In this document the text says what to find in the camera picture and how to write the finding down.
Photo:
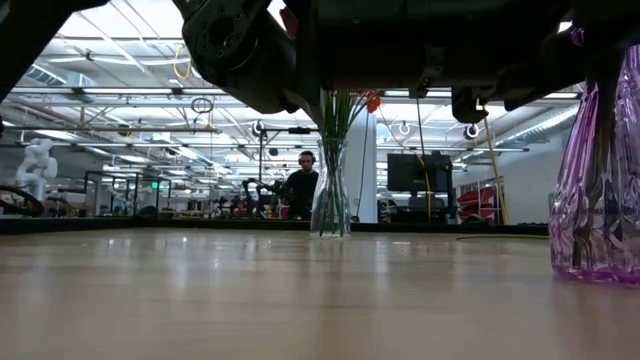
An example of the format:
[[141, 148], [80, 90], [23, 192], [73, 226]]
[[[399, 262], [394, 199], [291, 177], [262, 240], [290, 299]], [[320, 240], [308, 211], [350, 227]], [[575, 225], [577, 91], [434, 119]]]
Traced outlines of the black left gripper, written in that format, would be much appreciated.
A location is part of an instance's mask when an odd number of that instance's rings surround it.
[[452, 112], [515, 110], [640, 44], [640, 0], [299, 0], [325, 89], [451, 90]]

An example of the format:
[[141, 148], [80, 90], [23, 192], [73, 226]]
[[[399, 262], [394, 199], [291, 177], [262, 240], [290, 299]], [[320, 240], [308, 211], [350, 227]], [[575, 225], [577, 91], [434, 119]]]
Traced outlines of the red artificial flower bunch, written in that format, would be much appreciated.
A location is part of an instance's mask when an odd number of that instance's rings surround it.
[[345, 139], [359, 115], [368, 117], [380, 105], [376, 90], [337, 90], [325, 93], [322, 118], [317, 121], [320, 140]]

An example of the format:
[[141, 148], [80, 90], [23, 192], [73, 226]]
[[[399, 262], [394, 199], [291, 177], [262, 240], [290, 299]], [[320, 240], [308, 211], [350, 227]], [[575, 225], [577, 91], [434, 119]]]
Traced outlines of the clear glass vase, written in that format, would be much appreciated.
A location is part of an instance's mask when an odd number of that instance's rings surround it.
[[311, 209], [311, 234], [316, 238], [344, 238], [351, 233], [351, 214], [344, 178], [345, 139], [319, 142], [319, 177]]

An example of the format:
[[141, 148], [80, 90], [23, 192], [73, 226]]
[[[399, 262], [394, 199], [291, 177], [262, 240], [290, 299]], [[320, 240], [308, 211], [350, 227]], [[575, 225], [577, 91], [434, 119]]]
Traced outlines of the pink glass vase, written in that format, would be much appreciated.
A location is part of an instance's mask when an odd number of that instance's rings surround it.
[[596, 260], [591, 270], [574, 264], [580, 227], [586, 223], [583, 179], [588, 163], [590, 117], [596, 104], [587, 84], [565, 148], [549, 220], [551, 265], [562, 278], [640, 287], [640, 30], [628, 35], [595, 26], [571, 31], [584, 48], [587, 66], [603, 52], [625, 51], [614, 105], [608, 169], [591, 234]]

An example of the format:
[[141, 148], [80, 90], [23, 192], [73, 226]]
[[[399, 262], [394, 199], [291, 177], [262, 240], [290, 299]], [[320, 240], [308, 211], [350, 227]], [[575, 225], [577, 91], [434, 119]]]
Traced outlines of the red storage bins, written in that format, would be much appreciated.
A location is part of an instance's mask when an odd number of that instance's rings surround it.
[[464, 192], [457, 198], [458, 218], [464, 221], [495, 223], [500, 216], [496, 190], [483, 186]]

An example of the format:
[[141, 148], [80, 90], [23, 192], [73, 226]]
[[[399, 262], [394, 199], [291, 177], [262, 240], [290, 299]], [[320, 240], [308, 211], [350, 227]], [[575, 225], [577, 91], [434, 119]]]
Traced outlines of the person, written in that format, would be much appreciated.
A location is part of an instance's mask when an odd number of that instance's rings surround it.
[[316, 162], [312, 151], [303, 151], [298, 158], [300, 169], [293, 172], [285, 182], [289, 192], [288, 218], [290, 220], [311, 218], [311, 209], [319, 173], [313, 168]]

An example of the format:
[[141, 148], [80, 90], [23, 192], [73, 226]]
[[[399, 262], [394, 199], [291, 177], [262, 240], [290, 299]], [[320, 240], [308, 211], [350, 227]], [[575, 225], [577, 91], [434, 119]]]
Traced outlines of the white robot figure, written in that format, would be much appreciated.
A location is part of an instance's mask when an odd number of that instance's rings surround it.
[[58, 173], [58, 162], [50, 155], [51, 139], [34, 138], [24, 149], [24, 159], [16, 171], [16, 185], [37, 200], [45, 197], [47, 181]]

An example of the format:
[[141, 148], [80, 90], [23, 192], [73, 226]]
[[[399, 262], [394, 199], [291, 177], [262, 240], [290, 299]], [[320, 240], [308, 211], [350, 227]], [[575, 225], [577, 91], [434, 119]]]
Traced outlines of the black frame workcell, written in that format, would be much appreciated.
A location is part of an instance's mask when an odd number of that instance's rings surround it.
[[95, 217], [130, 217], [145, 208], [171, 206], [173, 182], [144, 172], [86, 171], [84, 193], [88, 214]]

